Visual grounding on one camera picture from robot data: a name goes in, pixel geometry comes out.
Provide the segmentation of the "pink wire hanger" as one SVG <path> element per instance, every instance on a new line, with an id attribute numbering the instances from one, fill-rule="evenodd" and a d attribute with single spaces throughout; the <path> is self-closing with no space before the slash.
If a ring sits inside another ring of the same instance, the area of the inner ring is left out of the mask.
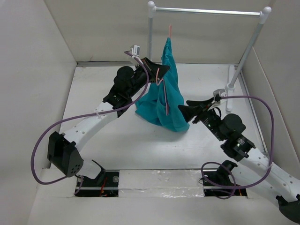
<path id="1" fill-rule="evenodd" d="M 168 38 L 169 39 L 172 38 L 172 26 L 171 25 L 169 25 Z M 169 105 L 168 105 L 168 101 L 167 101 L 166 85 L 165 85 L 164 79 L 163 78 L 159 78 L 158 74 L 159 74 L 159 69 L 157 70 L 157 73 L 156 73 L 156 85 L 159 86 L 161 83 L 163 83 L 164 98 L 165 98 L 165 113 L 166 113 L 166 116 L 167 116 L 168 113 L 169 113 Z"/>

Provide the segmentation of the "teal t shirt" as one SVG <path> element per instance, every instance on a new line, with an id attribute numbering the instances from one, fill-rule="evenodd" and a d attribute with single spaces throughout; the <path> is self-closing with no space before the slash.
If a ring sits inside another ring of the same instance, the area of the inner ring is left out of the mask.
<path id="1" fill-rule="evenodd" d="M 184 104 L 184 98 L 178 86 L 178 72 L 170 38 L 166 40 L 161 60 L 162 64 L 170 66 L 170 69 L 159 85 L 150 85 L 147 94 L 135 104 L 135 113 L 149 123 L 170 131 L 186 132 L 189 124 L 178 109 L 179 105 Z"/>

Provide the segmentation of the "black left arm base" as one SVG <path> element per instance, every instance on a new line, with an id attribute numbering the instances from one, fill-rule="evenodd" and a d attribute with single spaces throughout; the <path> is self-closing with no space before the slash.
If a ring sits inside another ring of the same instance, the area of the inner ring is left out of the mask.
<path id="1" fill-rule="evenodd" d="M 119 196 L 119 170 L 106 170 L 98 162 L 86 160 L 76 177 L 76 197 Z"/>

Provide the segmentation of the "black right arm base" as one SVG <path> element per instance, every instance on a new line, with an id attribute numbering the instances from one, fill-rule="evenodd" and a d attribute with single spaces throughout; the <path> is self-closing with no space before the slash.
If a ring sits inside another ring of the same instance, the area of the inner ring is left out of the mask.
<path id="1" fill-rule="evenodd" d="M 235 167 L 237 167 L 236 163 L 231 162 L 229 160 L 225 160 L 222 165 L 226 167 L 229 171 L 232 171 Z M 214 196 L 219 199 L 227 198 L 233 190 L 231 189 L 223 189 L 220 187 L 216 187 L 213 184 L 207 182 L 204 177 L 213 181 L 222 186 L 233 186 L 233 180 L 228 171 L 226 171 L 223 167 L 219 165 L 217 169 L 204 169 L 203 177 L 199 179 L 198 183 L 203 185 L 204 196 Z M 246 189 L 236 189 L 233 196 L 245 196 L 247 197 Z"/>

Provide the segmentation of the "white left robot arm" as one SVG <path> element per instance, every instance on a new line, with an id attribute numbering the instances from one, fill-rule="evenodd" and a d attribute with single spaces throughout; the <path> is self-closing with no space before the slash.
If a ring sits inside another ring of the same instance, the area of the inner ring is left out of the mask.
<path id="1" fill-rule="evenodd" d="M 161 80 L 170 69 L 170 66 L 154 63 L 148 58 L 140 59 L 139 63 L 135 69 L 129 66 L 118 69 L 112 88 L 92 116 L 63 134 L 54 132 L 50 135 L 47 158 L 66 177 L 83 176 L 94 186 L 104 182 L 103 167 L 93 160 L 84 160 L 80 151 L 98 131 L 129 108 L 132 97 L 141 88 Z"/>

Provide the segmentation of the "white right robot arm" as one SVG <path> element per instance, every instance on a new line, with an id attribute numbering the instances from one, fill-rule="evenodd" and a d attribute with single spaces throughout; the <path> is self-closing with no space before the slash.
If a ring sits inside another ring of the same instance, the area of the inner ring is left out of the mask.
<path id="1" fill-rule="evenodd" d="M 235 194 L 237 189 L 249 189 L 278 207 L 281 214 L 294 223 L 300 222 L 300 181 L 265 156 L 242 133 L 246 129 L 241 118 L 233 113 L 221 117 L 216 104 L 222 97 L 206 101 L 187 101 L 178 109 L 187 122 L 202 122 L 219 140 L 221 149 L 230 158 L 218 165 L 218 169 L 203 176 L 204 183 L 217 191 Z"/>

